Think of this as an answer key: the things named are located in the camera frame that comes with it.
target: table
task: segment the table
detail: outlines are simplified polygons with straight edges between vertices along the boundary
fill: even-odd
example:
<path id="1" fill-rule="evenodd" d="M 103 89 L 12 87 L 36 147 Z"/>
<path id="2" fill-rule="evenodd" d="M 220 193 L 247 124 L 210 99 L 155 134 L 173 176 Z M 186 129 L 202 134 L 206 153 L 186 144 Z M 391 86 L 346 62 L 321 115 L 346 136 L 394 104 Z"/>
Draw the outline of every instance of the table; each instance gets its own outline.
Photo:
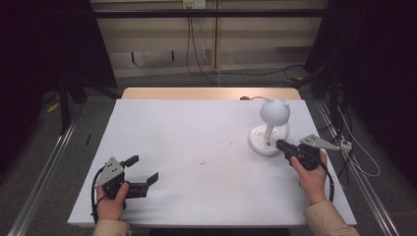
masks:
<path id="1" fill-rule="evenodd" d="M 159 92 L 168 99 L 155 99 Z M 198 99 L 184 99 L 192 93 Z M 212 93 L 222 99 L 209 99 Z M 317 135 L 317 130 L 305 102 L 291 94 L 292 88 L 128 88 L 116 102 L 68 222 L 93 226 L 92 176 L 110 156 L 121 161 L 138 154 L 140 162 L 126 169 L 126 179 L 144 182 L 159 172 L 159 180 L 149 188 L 147 198 L 127 200 L 122 220 L 133 225 L 305 225 L 302 211 L 308 203 L 296 172 L 282 153 L 261 156 L 248 144 L 252 128 L 263 123 L 259 110 L 264 102 L 234 100 L 242 95 L 289 98 L 287 141 L 298 144 L 307 135 Z M 151 99 L 131 99 L 138 96 Z M 328 169 L 335 182 L 335 206 L 348 224 L 356 224 L 330 162 Z"/>

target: black cable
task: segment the black cable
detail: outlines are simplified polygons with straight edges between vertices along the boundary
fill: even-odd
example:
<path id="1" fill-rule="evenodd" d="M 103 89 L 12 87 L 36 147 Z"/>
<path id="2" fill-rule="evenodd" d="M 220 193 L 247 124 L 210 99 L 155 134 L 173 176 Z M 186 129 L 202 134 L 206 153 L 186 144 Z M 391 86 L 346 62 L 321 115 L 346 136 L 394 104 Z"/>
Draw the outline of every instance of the black cable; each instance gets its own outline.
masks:
<path id="1" fill-rule="evenodd" d="M 203 76 L 205 76 L 205 78 L 206 78 L 206 80 L 208 80 L 210 83 L 213 83 L 213 84 L 215 84 L 215 85 L 219 85 L 219 86 L 223 86 L 223 87 L 226 87 L 225 85 L 223 85 L 222 83 L 217 83 L 217 82 L 214 82 L 214 81 L 212 81 L 212 80 L 210 80 L 209 79 L 209 77 L 203 72 L 203 70 L 202 70 L 202 67 L 200 66 L 200 60 L 199 60 L 199 57 L 197 56 L 197 48 L 196 48 L 196 43 L 195 43 L 195 41 L 194 41 L 194 27 L 193 27 L 193 19 L 192 18 L 188 18 L 188 43 L 187 43 L 187 69 L 188 69 L 188 71 L 191 73 L 191 74 L 193 74 L 193 75 L 196 75 L 195 73 L 193 73 L 191 70 L 190 70 L 190 67 L 189 67 L 189 65 L 188 65 L 188 50 L 190 49 L 190 26 L 191 26 L 191 37 L 192 37 L 192 39 L 193 39 L 193 45 L 194 45 L 194 54 L 195 54 L 195 56 L 196 56 L 196 60 L 197 60 L 197 65 L 199 65 L 199 69 L 200 69 L 200 72 L 202 73 L 202 75 Z"/>
<path id="2" fill-rule="evenodd" d="M 290 65 L 285 67 L 284 69 L 279 69 L 277 71 L 273 71 L 273 72 L 265 72 L 265 73 L 259 73 L 259 74 L 252 74 L 252 73 L 239 73 L 239 72 L 221 72 L 222 75 L 238 75 L 238 76 L 267 76 L 267 75 L 273 75 L 273 74 L 277 74 L 283 71 L 286 71 L 288 69 L 294 68 L 294 67 L 303 67 L 304 65 Z M 196 75 L 196 76 L 202 76 L 202 74 L 198 74 L 195 72 L 191 72 L 191 74 Z M 216 75 L 218 74 L 218 72 L 209 72 L 209 73 L 205 73 L 206 75 Z"/>
<path id="3" fill-rule="evenodd" d="M 341 111 L 341 114 L 338 114 L 338 115 L 343 115 L 343 113 L 348 114 L 348 112 L 347 112 L 347 99 L 345 97 L 345 94 L 343 93 L 343 94 L 339 94 L 339 95 L 343 95 L 344 98 L 343 98 L 343 102 L 342 103 L 338 103 L 337 104 L 338 107 L 339 107 L 339 109 L 340 109 L 340 111 Z M 346 127 L 346 128 L 349 129 L 349 130 L 351 130 L 352 123 L 351 123 L 350 115 L 348 115 L 348 119 L 349 119 L 349 127 Z M 334 143 L 335 141 L 337 141 L 338 142 L 338 145 L 340 146 L 340 141 L 341 141 L 340 136 L 341 136 L 341 133 L 342 133 L 342 130 L 343 130 L 344 122 L 343 122 L 343 119 L 337 119 L 337 122 L 339 122 L 339 124 L 337 124 L 336 126 L 334 126 L 333 124 L 330 124 L 330 125 L 328 125 L 328 127 L 334 126 L 334 128 L 336 130 L 335 131 L 334 138 L 331 140 L 331 143 Z M 352 142 L 352 136 L 350 135 L 350 133 L 349 133 L 349 142 L 350 143 Z M 343 150 L 341 149 L 340 150 L 340 155 L 343 158 L 344 156 L 343 156 L 343 153 L 342 152 L 343 152 Z M 346 168 L 347 167 L 347 164 L 349 163 L 349 161 L 350 161 L 350 158 L 347 158 L 347 159 L 344 159 L 343 158 L 343 166 L 341 167 L 341 169 L 336 174 L 337 178 L 339 179 L 340 176 L 343 174 L 343 171 L 346 170 L 346 183 L 345 183 L 346 188 L 349 186 L 349 172 L 348 172 L 348 170 Z"/>
<path id="4" fill-rule="evenodd" d="M 334 125 L 331 123 L 331 124 L 329 124 L 327 126 L 324 126 L 322 128 L 317 129 L 317 131 L 319 132 L 319 134 L 322 134 L 322 133 L 324 133 L 327 129 L 329 129 L 332 126 L 334 126 Z"/>
<path id="5" fill-rule="evenodd" d="M 328 183 L 329 183 L 329 190 L 328 190 L 328 199 L 333 202 L 334 198 L 334 182 L 333 178 L 331 177 L 330 172 L 328 172 L 328 167 L 322 162 L 320 158 L 315 157 L 314 155 L 311 155 L 312 158 L 314 158 L 318 164 L 322 167 L 322 169 L 325 171 L 326 175 L 328 176 Z"/>
<path id="6" fill-rule="evenodd" d="M 97 204 L 98 202 L 102 199 L 100 199 L 97 204 L 95 203 L 95 199 L 94 199 L 94 192 L 95 192 L 95 182 L 97 181 L 98 175 L 103 171 L 104 166 L 101 167 L 100 169 L 98 169 L 97 173 L 95 173 L 94 178 L 92 179 L 92 184 L 91 184 L 91 208 L 92 208 L 92 217 L 94 218 L 94 224 L 97 224 L 98 222 L 98 212 L 97 212 Z"/>
<path id="7" fill-rule="evenodd" d="M 339 115 L 340 116 L 344 116 L 344 114 L 347 115 L 349 126 L 347 127 L 347 125 L 344 124 L 343 117 L 341 117 L 341 119 L 338 119 L 340 121 L 340 123 L 341 123 L 339 125 L 339 127 L 341 129 L 343 126 L 346 126 L 346 129 L 349 131 L 349 139 L 348 140 L 349 140 L 350 143 L 352 143 L 352 135 L 351 135 L 351 133 L 352 133 L 352 120 L 351 120 L 351 117 L 350 117 L 349 112 L 347 111 L 347 109 L 348 109 L 348 102 L 347 102 L 347 98 L 346 98 L 345 93 L 340 94 L 340 95 L 343 95 L 343 100 L 342 100 L 341 103 L 338 103 L 338 109 L 340 110 L 340 114 Z M 343 156 L 343 151 L 344 150 L 340 150 L 340 154 L 341 154 L 342 157 L 344 157 Z M 346 187 L 349 186 L 349 171 L 347 169 L 347 164 L 350 161 L 352 152 L 353 152 L 353 150 L 351 149 L 350 152 L 348 153 L 348 157 L 349 158 L 346 158 L 346 159 L 343 160 L 343 166 L 341 167 L 341 169 L 337 173 L 337 178 L 340 178 L 340 176 L 343 174 L 343 171 L 346 171 L 346 183 L 345 183 L 345 186 Z"/>
<path id="8" fill-rule="evenodd" d="M 98 206 L 98 204 L 101 202 L 101 200 L 103 200 L 105 197 L 107 197 L 107 195 L 104 195 L 103 197 L 101 197 L 95 205 Z"/>

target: human hand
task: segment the human hand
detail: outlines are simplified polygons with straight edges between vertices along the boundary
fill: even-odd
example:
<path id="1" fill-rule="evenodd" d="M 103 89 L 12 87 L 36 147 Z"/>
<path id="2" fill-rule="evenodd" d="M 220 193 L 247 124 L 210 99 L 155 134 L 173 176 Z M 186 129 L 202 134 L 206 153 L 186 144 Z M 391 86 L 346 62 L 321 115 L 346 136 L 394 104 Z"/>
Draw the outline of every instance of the human hand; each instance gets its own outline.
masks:
<path id="1" fill-rule="evenodd" d="M 328 163 L 327 156 L 320 150 L 320 159 L 326 165 Z M 325 182 L 326 172 L 318 165 L 315 170 L 306 170 L 295 156 L 291 157 L 292 166 L 300 176 L 300 185 L 304 191 L 304 195 L 309 201 L 310 205 L 317 204 L 326 199 Z"/>
<path id="2" fill-rule="evenodd" d="M 116 198 L 114 200 L 106 197 L 106 194 L 103 190 L 103 187 L 97 189 L 97 211 L 98 219 L 114 219 L 120 220 L 123 211 L 123 201 L 126 198 L 126 195 L 129 191 L 129 184 L 124 183 L 119 192 L 117 192 Z"/>

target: beige sleeve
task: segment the beige sleeve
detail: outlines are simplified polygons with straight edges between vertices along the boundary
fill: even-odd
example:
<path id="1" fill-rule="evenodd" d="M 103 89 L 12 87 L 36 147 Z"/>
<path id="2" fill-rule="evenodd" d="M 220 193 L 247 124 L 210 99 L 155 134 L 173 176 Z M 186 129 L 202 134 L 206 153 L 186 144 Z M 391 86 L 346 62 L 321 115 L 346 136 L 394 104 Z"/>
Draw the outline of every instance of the beige sleeve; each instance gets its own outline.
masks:
<path id="1" fill-rule="evenodd" d="M 359 235 L 355 228 L 346 225 L 331 201 L 308 207 L 304 216 L 314 235 Z"/>
<path id="2" fill-rule="evenodd" d="M 94 228 L 92 236 L 130 236 L 128 223 L 119 220 L 101 219 Z"/>

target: cable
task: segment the cable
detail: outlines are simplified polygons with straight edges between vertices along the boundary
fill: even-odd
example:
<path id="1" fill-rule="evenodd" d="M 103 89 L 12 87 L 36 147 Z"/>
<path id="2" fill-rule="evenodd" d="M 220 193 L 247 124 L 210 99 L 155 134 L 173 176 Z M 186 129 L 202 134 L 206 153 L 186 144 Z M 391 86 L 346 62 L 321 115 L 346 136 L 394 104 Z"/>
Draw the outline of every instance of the cable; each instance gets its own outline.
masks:
<path id="1" fill-rule="evenodd" d="M 340 104 L 340 105 L 343 107 L 343 109 L 344 109 L 343 113 L 345 113 L 347 115 L 347 118 L 349 120 L 349 126 L 347 126 L 346 128 L 349 131 L 349 142 L 352 143 L 352 135 L 351 135 L 353 133 L 352 119 L 350 118 L 350 114 L 347 111 L 347 100 L 345 99 L 345 97 L 343 99 L 343 103 Z M 337 177 L 340 178 L 343 171 L 346 170 L 346 183 L 345 183 L 346 188 L 348 188 L 348 186 L 349 186 L 349 171 L 347 170 L 346 167 L 347 167 L 347 164 L 349 163 L 350 159 L 352 158 L 352 153 L 353 153 L 353 147 L 348 153 L 348 156 L 350 158 L 345 158 L 345 160 L 343 161 L 343 166 L 337 174 Z"/>
<path id="2" fill-rule="evenodd" d="M 100 199 L 97 203 L 95 203 L 94 199 L 94 192 L 95 192 L 95 182 L 97 181 L 98 175 L 103 171 L 104 166 L 98 169 L 97 173 L 95 173 L 94 178 L 92 179 L 91 184 L 91 208 L 92 208 L 92 218 L 94 218 L 94 223 L 97 224 L 98 222 L 98 212 L 97 212 L 97 204 L 102 199 Z"/>
<path id="3" fill-rule="evenodd" d="M 328 184 L 329 184 L 329 190 L 328 190 L 328 199 L 333 202 L 334 198 L 334 181 L 331 177 L 330 172 L 328 171 L 328 167 L 322 162 L 320 158 L 315 157 L 313 154 L 310 155 L 312 158 L 314 158 L 318 164 L 322 167 L 322 169 L 325 171 L 326 175 L 328 176 Z"/>
<path id="4" fill-rule="evenodd" d="M 264 97 L 264 96 L 254 96 L 254 97 L 251 97 L 251 100 L 256 99 L 256 98 L 260 98 L 260 99 L 268 100 L 268 98 L 266 98 L 266 97 Z"/>
<path id="5" fill-rule="evenodd" d="M 221 72 L 221 74 L 223 75 L 238 75 L 238 76 L 267 76 L 267 75 L 273 75 L 273 74 L 277 74 L 283 71 L 286 71 L 288 69 L 294 68 L 294 67 L 304 67 L 304 65 L 290 65 L 285 67 L 284 69 L 279 69 L 276 71 L 272 71 L 272 72 L 265 72 L 265 73 L 259 73 L 259 74 L 252 74 L 252 73 L 238 73 L 238 72 Z M 198 74 L 195 72 L 191 72 L 191 74 L 196 75 L 196 76 L 203 76 L 203 74 Z M 211 72 L 211 73 L 205 73 L 206 75 L 215 75 L 217 73 L 215 72 Z"/>
<path id="6" fill-rule="evenodd" d="M 98 205 L 98 204 L 101 202 L 101 200 L 103 200 L 105 197 L 107 197 L 107 195 L 104 195 L 103 197 L 101 197 L 101 198 L 97 201 L 96 205 Z"/>
<path id="7" fill-rule="evenodd" d="M 198 64 L 198 66 L 199 66 L 199 69 L 200 69 L 201 75 L 205 76 L 206 80 L 208 80 L 210 83 L 213 83 L 213 84 L 218 84 L 220 87 L 221 87 L 221 86 L 226 87 L 225 85 L 222 85 L 220 82 L 216 83 L 216 82 L 214 82 L 214 81 L 210 80 L 210 79 L 209 79 L 209 77 L 208 77 L 208 76 L 207 76 L 207 75 L 203 72 L 202 67 L 200 66 L 200 60 L 199 60 L 199 57 L 197 56 L 196 42 L 194 41 L 194 27 L 193 27 L 193 19 L 192 19 L 192 18 L 188 18 L 188 43 L 187 43 L 187 59 L 186 59 L 186 61 L 187 61 L 187 69 L 188 69 L 188 71 L 189 71 L 191 74 L 196 75 L 195 73 L 193 73 L 193 72 L 190 70 L 190 67 L 189 67 L 189 65 L 188 65 L 188 51 L 189 51 L 189 48 L 190 48 L 190 28 L 191 28 L 191 37 L 192 37 L 192 39 L 193 39 L 193 45 L 194 45 L 194 54 L 195 54 L 195 56 L 196 56 L 197 64 Z"/>
<path id="8" fill-rule="evenodd" d="M 345 126 L 347 127 L 347 122 L 344 119 L 343 114 L 341 113 L 341 110 L 339 107 L 337 107 L 337 110 L 339 111 L 339 113 L 341 114 L 341 118 L 345 124 Z M 375 163 L 375 166 L 378 169 L 378 173 L 377 174 L 370 174 L 368 172 L 366 172 L 365 170 L 363 170 L 355 161 L 353 161 L 351 159 L 351 157 L 349 156 L 349 154 L 346 151 L 342 151 L 342 153 L 345 154 L 345 156 L 350 159 L 350 161 L 352 161 L 353 166 L 355 166 L 357 169 L 359 169 L 363 174 L 368 175 L 370 177 L 378 177 L 381 174 L 381 169 L 380 166 L 378 165 L 378 163 L 372 158 L 372 156 L 359 144 L 359 142 L 355 139 L 355 137 L 353 136 L 353 134 L 350 132 L 349 128 L 347 129 L 347 131 L 349 132 L 349 134 L 352 136 L 352 139 L 356 142 L 356 144 L 358 144 L 358 146 L 365 152 L 368 154 L 368 156 L 371 158 L 371 160 Z"/>
<path id="9" fill-rule="evenodd" d="M 200 33 L 199 33 L 200 36 L 199 36 L 199 39 L 200 39 L 200 43 L 202 44 L 202 48 L 203 48 L 203 56 L 205 57 L 206 61 L 209 62 L 209 59 L 206 56 L 205 44 L 203 43 L 203 40 L 202 40 L 202 26 L 203 26 L 203 24 L 202 24 L 202 18 L 200 18 Z M 217 69 L 215 69 L 215 68 L 214 68 L 214 70 L 218 72 L 218 80 L 217 80 L 217 82 L 218 82 L 218 86 L 220 87 L 221 73 Z"/>

